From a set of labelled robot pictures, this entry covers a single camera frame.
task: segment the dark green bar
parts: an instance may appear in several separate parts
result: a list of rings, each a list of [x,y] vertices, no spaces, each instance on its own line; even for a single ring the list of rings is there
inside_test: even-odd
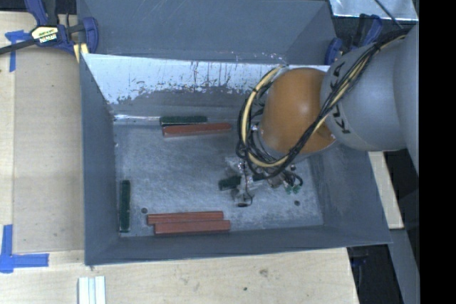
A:
[[[239,184],[241,184],[241,177],[240,176],[233,176],[233,177],[229,177],[228,179],[220,180],[219,181],[219,189],[220,190],[234,189]]]
[[[188,117],[174,116],[174,117],[161,117],[160,124],[162,127],[168,125],[196,125],[199,123],[206,123],[207,117],[204,115],[190,115]]]
[[[130,180],[123,180],[120,183],[120,208],[119,208],[119,226],[120,232],[130,231],[130,199],[131,183]]]

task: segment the blue tape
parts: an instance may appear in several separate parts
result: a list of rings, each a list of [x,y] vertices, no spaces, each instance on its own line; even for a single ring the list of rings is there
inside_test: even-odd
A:
[[[49,266],[49,253],[32,253],[27,255],[14,255],[13,247],[13,225],[3,227],[3,238],[1,240],[0,272],[12,273],[15,268],[23,267],[47,267]]]
[[[23,30],[6,32],[5,37],[8,39],[8,41],[11,42],[12,45],[14,45],[17,41],[27,41],[31,39],[30,34],[24,32]],[[16,70],[16,52],[12,51],[11,55],[9,56],[9,72],[12,73],[14,70]]]

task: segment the green block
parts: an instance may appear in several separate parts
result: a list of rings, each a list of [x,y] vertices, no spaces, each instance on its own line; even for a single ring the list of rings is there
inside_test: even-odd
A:
[[[120,183],[120,207],[119,207],[119,231],[130,231],[130,200],[131,183],[130,180],[123,180]]]
[[[207,117],[204,115],[191,115],[188,117],[174,116],[160,118],[162,127],[166,127],[167,125],[196,125],[199,123],[207,123]]]

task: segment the clamp handle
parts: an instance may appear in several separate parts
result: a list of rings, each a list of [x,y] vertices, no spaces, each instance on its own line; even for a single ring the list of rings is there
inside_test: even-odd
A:
[[[58,24],[56,0],[24,0],[27,11],[35,18],[37,26]]]

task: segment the blue clamp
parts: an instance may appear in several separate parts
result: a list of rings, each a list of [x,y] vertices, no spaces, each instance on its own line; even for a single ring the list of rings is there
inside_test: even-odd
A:
[[[367,46],[368,44],[377,41],[380,33],[383,29],[383,22],[379,16],[366,14],[360,14],[360,20],[356,35],[353,37],[350,47],[350,51],[356,50],[359,47]],[[340,38],[333,38],[329,43],[328,49],[325,54],[325,65],[332,65],[334,61],[340,58],[344,53],[348,52],[344,46],[343,41]]]
[[[3,238],[1,240],[0,272],[12,273],[15,268],[25,267],[47,267],[49,266],[49,253],[32,253],[26,255],[14,255],[13,246],[13,225],[3,227]]]
[[[71,40],[68,30],[63,25],[58,24],[56,15],[56,0],[24,0],[27,11],[35,18],[37,27],[53,26],[58,29],[58,40],[52,42],[36,42],[40,47],[54,47],[74,55],[75,42]],[[98,46],[98,25],[94,18],[86,17],[83,19],[85,29],[85,42],[88,50],[93,53]]]
[[[36,27],[30,31],[25,41],[17,42],[15,38],[11,45],[0,48],[0,55],[3,53],[14,52],[18,49],[31,46],[52,47],[65,51],[75,56],[74,46],[76,43],[71,40],[71,34],[85,31],[85,43],[89,52],[95,53],[98,47],[98,25],[92,17],[83,19],[82,24],[76,26],[64,26],[58,24],[56,15],[56,0],[24,0],[27,11],[35,18]],[[16,68],[15,56],[11,57],[10,70]]]

